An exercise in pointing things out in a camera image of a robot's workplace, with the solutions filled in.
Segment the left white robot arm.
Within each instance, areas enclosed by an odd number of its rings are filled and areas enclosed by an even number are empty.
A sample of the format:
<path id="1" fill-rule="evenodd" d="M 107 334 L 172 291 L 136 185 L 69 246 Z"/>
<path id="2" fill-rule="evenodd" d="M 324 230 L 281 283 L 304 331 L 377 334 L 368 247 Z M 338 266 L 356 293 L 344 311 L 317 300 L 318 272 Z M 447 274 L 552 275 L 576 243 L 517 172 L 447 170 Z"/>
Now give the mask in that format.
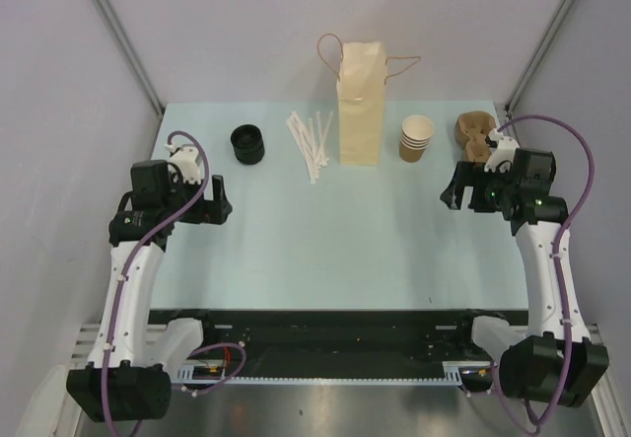
<path id="1" fill-rule="evenodd" d="M 176 319 L 154 343 L 147 340 L 153 287 L 175 224 L 222 225 L 232 212 L 222 177 L 205 166 L 187 147 L 130 170 L 131 188 L 108 225 L 110 279 L 98 336 L 86 366 L 66 382 L 95 422 L 164 417 L 188 356 L 217 348 L 217 332 L 196 319 Z"/>

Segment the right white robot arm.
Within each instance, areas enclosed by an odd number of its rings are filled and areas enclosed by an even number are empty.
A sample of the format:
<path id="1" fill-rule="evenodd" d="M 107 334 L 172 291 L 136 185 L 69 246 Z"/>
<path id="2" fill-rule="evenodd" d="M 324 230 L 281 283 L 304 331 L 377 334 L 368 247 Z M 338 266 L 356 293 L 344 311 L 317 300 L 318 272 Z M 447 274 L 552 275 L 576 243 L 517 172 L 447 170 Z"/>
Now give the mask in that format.
<path id="1" fill-rule="evenodd" d="M 527 329 L 518 333 L 496 313 L 476 313 L 455 334 L 466 359 L 484 352 L 499 366 L 508 398 L 579 407 L 609 365 L 579 311 L 569 264 L 569 234 L 562 226 L 566 201 L 551 195 L 556 175 L 552 153 L 517 149 L 495 168 L 459 161 L 440 199 L 459 210 L 466 188 L 476 213 L 499 212 L 509 222 L 525 269 Z"/>

